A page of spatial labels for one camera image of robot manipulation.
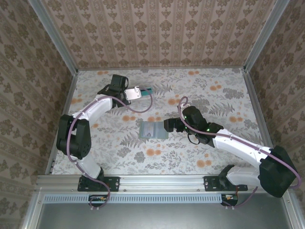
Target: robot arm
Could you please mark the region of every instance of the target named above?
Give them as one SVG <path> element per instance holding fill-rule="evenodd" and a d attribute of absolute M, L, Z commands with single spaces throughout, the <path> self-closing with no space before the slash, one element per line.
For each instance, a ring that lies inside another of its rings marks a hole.
<path fill-rule="evenodd" d="M 296 170 L 283 148 L 276 146 L 274 149 L 270 149 L 244 140 L 219 124 L 208 123 L 202 117 L 201 112 L 194 106 L 184 108 L 181 116 L 188 126 L 212 135 L 200 134 L 188 128 L 180 118 L 165 120 L 165 130 L 172 132 L 175 128 L 177 132 L 185 131 L 188 135 L 195 135 L 199 143 L 228 151 L 253 165 L 253 167 L 249 168 L 236 167 L 234 165 L 228 165 L 224 168 L 219 175 L 219 183 L 224 190 L 230 185 L 251 185 L 262 187 L 274 197 L 281 197 L 294 181 L 295 175 L 292 171 L 270 156 L 260 152 L 265 151 Z"/>
<path fill-rule="evenodd" d="M 91 135 L 90 126 L 105 112 L 122 105 L 111 98 L 113 96 L 124 104 L 131 104 L 130 100 L 141 98 L 141 90 L 138 87 L 127 89 L 128 78 L 120 75 L 113 75 L 111 84 L 98 92 L 98 95 L 79 112 L 73 115 L 63 115 L 60 118 L 56 147 L 67 155 L 67 137 L 72 121 L 78 117 L 74 129 L 76 133 L 71 135 L 70 157 L 90 177 L 103 181 L 103 169 L 94 161 L 90 154 Z"/>

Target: floral tablecloth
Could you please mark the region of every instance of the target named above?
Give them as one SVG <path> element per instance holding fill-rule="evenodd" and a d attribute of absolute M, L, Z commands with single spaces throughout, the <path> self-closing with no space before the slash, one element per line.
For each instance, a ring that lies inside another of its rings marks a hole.
<path fill-rule="evenodd" d="M 188 96 L 190 104 L 208 122 L 221 124 L 240 137 L 263 144 L 242 71 L 236 68 L 79 72 L 69 113 L 92 101 L 110 83 L 113 74 L 127 76 L 130 87 L 152 85 L 154 105 L 144 114 L 113 109 L 92 124 L 91 153 L 105 174 L 217 174 L 228 164 L 250 166 L 226 151 L 191 144 L 186 133 L 169 133 L 165 140 L 139 139 L 141 121 L 178 117 L 177 104 L 182 96 Z M 80 174 L 60 151 L 52 173 Z"/>

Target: black mounting bracket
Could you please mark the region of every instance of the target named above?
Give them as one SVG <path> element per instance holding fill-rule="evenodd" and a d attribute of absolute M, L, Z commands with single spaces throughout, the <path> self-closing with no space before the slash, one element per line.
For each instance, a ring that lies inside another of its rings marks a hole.
<path fill-rule="evenodd" d="M 220 180 L 218 176 L 205 176 L 203 177 L 204 180 L 204 189 L 206 192 L 215 192 L 215 191 L 248 191 L 247 185 L 233 185 L 229 184 L 227 186 L 222 186 L 220 184 Z"/>
<path fill-rule="evenodd" d="M 103 182 L 109 187 L 111 192 L 119 191 L 120 177 L 104 177 Z M 77 190 L 79 192 L 107 192 L 107 188 L 104 185 L 85 176 L 80 177 Z"/>
<path fill-rule="evenodd" d="M 124 90 L 127 89 L 129 84 L 128 78 L 126 76 L 121 75 L 112 75 L 111 83 L 106 85 L 103 89 L 101 89 L 97 94 L 104 94 L 118 98 L 125 105 L 130 105 L 131 102 L 126 99 L 126 94 Z M 112 108 L 115 108 L 116 105 L 118 107 L 122 107 L 123 105 L 116 100 L 112 100 Z"/>

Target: floral wallpaper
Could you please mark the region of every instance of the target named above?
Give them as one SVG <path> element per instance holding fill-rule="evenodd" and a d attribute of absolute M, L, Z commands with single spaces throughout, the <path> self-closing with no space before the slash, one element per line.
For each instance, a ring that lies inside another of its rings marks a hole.
<path fill-rule="evenodd" d="M 273 144 L 305 177 L 305 1 L 291 0 L 250 71 Z M 298 190 L 305 212 L 305 184 Z"/>
<path fill-rule="evenodd" d="M 241 69 L 80 71 L 69 113 L 91 102 L 113 74 L 127 76 L 130 87 L 152 87 L 154 104 L 144 114 L 112 109 L 91 124 L 91 153 L 105 174 L 217 174 L 228 164 L 250 166 L 226 151 L 191 144 L 186 133 L 172 132 L 168 139 L 139 138 L 141 121 L 162 122 L 178 117 L 178 102 L 188 96 L 190 104 L 200 109 L 207 121 L 262 144 Z M 149 104 L 150 99 L 141 103 L 135 100 L 131 106 L 143 110 Z M 59 151 L 52 173 L 80 172 Z"/>
<path fill-rule="evenodd" d="M 275 0 L 42 0 L 79 69 L 243 65 Z"/>
<path fill-rule="evenodd" d="M 0 228 L 14 229 L 44 174 L 71 84 L 26 0 L 0 1 Z"/>

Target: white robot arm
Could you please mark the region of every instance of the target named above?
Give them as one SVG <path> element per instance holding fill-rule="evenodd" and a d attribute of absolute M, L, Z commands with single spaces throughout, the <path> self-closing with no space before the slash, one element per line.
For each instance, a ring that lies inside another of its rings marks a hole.
<path fill-rule="evenodd" d="M 91 103 L 73 115 L 65 114 L 60 118 L 56 147 L 67 155 L 71 161 L 76 163 L 87 176 L 94 179 L 103 180 L 103 169 L 94 161 L 90 154 L 90 126 L 96 123 L 103 113 L 116 106 L 122 106 L 121 103 L 112 99 L 113 97 L 126 105 L 129 105 L 131 100 L 141 98 L 139 87 L 127 89 L 127 86 L 127 77 L 113 75 L 111 84 L 99 91 Z M 70 153 L 68 155 L 67 140 L 69 129 L 76 118 L 77 121 L 73 128 L 74 130 L 76 129 L 76 133 L 71 134 L 69 143 Z"/>
<path fill-rule="evenodd" d="M 217 133 L 240 138 L 226 129 L 219 130 Z M 244 139 L 242 140 L 262 150 L 265 150 L 268 153 L 271 153 L 270 148 L 268 147 L 260 146 Z M 259 153 L 258 150 L 253 150 L 253 148 L 246 146 L 245 144 L 223 136 L 216 136 L 213 138 L 213 144 L 215 148 L 226 150 L 253 165 L 253 167 L 249 168 L 241 168 L 236 166 L 231 168 L 226 177 L 232 184 L 251 185 L 257 187 L 261 186 L 260 180 L 258 178 L 259 166 L 261 164 L 261 159 L 266 159 L 266 154 Z"/>

